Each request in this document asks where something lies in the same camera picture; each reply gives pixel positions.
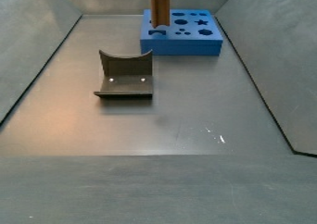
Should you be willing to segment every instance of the blue foam block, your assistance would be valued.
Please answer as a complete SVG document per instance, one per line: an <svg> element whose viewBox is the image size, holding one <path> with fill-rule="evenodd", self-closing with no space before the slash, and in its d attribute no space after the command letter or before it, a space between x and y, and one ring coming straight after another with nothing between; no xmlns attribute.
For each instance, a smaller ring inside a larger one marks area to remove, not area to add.
<svg viewBox="0 0 317 224"><path fill-rule="evenodd" d="M223 37L207 10L171 10L171 26L151 25L151 11L143 11L141 53L156 56L218 56Z"/></svg>

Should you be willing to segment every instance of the curved bracket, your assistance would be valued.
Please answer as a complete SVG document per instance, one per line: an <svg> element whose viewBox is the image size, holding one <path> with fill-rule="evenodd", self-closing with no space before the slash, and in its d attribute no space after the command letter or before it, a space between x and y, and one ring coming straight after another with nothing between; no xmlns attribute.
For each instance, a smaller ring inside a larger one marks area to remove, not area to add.
<svg viewBox="0 0 317 224"><path fill-rule="evenodd" d="M132 57L117 57L99 51L104 81L99 97L152 96L152 52Z"/></svg>

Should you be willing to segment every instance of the hole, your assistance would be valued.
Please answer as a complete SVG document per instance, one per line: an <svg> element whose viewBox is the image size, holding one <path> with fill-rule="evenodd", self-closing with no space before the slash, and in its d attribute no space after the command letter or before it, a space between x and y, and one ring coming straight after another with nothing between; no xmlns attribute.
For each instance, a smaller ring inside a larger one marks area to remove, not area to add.
<svg viewBox="0 0 317 224"><path fill-rule="evenodd" d="M173 16L184 16L184 13L172 13Z"/></svg>
<svg viewBox="0 0 317 224"><path fill-rule="evenodd" d="M207 30L207 29L199 30L197 32L200 35L211 35L212 34L212 31Z"/></svg>
<svg viewBox="0 0 317 224"><path fill-rule="evenodd" d="M165 35L165 30L149 30L148 35L152 35L153 33L159 33L161 35Z"/></svg>
<svg viewBox="0 0 317 224"><path fill-rule="evenodd" d="M197 23L197 25L208 25L207 20L196 20L195 22Z"/></svg>
<svg viewBox="0 0 317 224"><path fill-rule="evenodd" d="M188 21L184 19L179 19L175 21L175 24L177 24L177 25L185 25L187 23L188 23Z"/></svg>

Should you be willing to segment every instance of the star-shaped hole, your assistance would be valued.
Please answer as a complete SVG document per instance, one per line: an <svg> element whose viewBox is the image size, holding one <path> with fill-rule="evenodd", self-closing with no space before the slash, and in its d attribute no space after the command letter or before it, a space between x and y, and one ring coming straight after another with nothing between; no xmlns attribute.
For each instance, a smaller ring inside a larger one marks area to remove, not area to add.
<svg viewBox="0 0 317 224"><path fill-rule="evenodd" d="M196 20L195 22L197 23L197 25L207 25L208 24L207 20Z"/></svg>

